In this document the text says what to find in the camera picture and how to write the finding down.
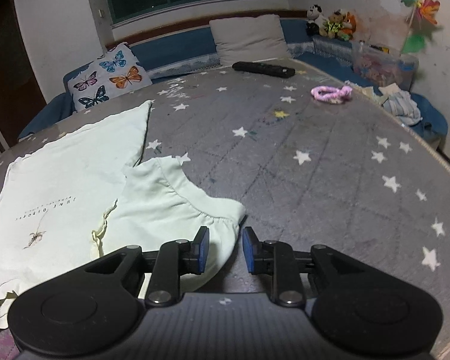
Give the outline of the pale green garment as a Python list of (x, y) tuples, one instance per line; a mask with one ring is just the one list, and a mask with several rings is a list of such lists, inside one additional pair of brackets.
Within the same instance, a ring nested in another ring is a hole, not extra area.
[(210, 230), (200, 288), (234, 249), (245, 207), (210, 197), (180, 159), (142, 159), (151, 102), (88, 124), (9, 164), (0, 192), (0, 330), (26, 290), (126, 245), (157, 250)]

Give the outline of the pink braided hair band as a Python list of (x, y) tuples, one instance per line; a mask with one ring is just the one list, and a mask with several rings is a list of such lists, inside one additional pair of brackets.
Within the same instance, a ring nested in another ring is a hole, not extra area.
[(319, 101), (330, 104), (342, 104), (351, 100), (353, 89), (348, 85), (340, 88), (331, 86), (317, 86), (311, 89), (311, 96)]

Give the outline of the black remote control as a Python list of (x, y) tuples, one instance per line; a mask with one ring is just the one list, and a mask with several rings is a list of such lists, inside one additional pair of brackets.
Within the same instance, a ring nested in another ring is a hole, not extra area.
[(232, 68), (238, 72), (248, 72), (282, 79), (288, 79), (296, 74), (296, 70), (294, 68), (282, 67), (268, 63), (251, 63), (240, 61), (233, 63)]

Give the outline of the butterfly print pillow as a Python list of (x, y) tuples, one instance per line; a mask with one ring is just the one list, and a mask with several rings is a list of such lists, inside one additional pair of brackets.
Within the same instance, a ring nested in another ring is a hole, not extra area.
[(76, 111), (150, 86), (152, 81), (128, 43), (120, 43), (67, 82)]

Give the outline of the blue sofa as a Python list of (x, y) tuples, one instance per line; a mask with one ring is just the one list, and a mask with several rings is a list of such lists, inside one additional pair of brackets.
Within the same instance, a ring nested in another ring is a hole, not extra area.
[[(349, 42), (308, 37), (304, 19), (282, 19), (285, 41), (293, 58), (308, 63), (340, 80), (350, 80), (360, 86), (370, 81), (352, 70), (352, 45)], [(206, 68), (216, 68), (219, 57), (209, 27), (193, 28), (181, 33), (165, 35), (135, 44), (131, 51), (150, 76), (153, 83), (179, 77)], [(64, 92), (57, 95), (18, 135), (21, 140), (49, 128), (74, 113), (74, 103), (68, 89), (68, 81), (88, 68), (84, 64), (63, 77)], [(428, 144), (439, 143), (448, 133), (446, 118), (426, 97), (413, 93), (422, 120), (411, 127)]]

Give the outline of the striped folded cloth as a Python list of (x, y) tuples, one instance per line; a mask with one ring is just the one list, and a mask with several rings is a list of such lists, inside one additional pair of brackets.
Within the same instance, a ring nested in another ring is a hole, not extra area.
[(390, 94), (382, 107), (406, 126), (417, 125), (422, 120), (417, 103), (407, 91), (400, 90)]

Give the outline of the clear plastic storage box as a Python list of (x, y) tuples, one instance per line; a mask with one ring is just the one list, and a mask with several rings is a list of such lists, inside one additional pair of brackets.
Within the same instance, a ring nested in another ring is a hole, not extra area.
[(375, 86), (397, 84), (409, 91), (418, 70), (419, 61), (413, 55), (400, 54), (396, 49), (370, 45), (364, 41), (352, 42), (353, 71)]

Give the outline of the grey plain pillow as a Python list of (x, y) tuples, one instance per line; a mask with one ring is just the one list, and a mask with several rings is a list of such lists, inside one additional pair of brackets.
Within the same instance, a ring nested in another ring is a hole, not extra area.
[(277, 15), (214, 19), (209, 27), (222, 66), (291, 58)]

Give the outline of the dark wooden door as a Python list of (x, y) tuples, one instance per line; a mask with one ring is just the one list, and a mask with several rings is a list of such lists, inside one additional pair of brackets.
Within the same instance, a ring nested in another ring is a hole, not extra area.
[(0, 0), (0, 132), (13, 146), (46, 106), (17, 22), (14, 0)]

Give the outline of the panda plush toy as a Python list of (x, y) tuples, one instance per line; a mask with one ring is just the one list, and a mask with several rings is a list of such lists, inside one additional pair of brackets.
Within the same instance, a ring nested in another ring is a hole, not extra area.
[(320, 28), (327, 18), (323, 15), (323, 10), (318, 4), (312, 5), (306, 12), (306, 34), (309, 37), (320, 34)]

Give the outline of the brown bear plush toy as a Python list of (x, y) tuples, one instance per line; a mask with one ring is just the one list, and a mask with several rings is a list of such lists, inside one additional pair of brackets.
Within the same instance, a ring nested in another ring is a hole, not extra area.
[(323, 26), (319, 30), (319, 34), (322, 37), (326, 37), (329, 39), (341, 39), (343, 21), (345, 19), (346, 13), (343, 13), (341, 10), (337, 10), (328, 16), (327, 21), (323, 23)]

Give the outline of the orange fox plush toy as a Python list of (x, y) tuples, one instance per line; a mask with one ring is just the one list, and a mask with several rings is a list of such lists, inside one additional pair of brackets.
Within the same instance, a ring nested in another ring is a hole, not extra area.
[(342, 40), (349, 41), (353, 39), (353, 35), (356, 32), (357, 22), (355, 16), (348, 12), (343, 21), (342, 35), (340, 36)]

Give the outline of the colourful paper pinwheel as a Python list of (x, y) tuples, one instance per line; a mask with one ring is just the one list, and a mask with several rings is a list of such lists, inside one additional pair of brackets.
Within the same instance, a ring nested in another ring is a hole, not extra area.
[(427, 31), (438, 27), (436, 16), (441, 3), (439, 0), (401, 0), (401, 4), (409, 8), (410, 13), (406, 17), (407, 31), (400, 54), (418, 53), (432, 39)]

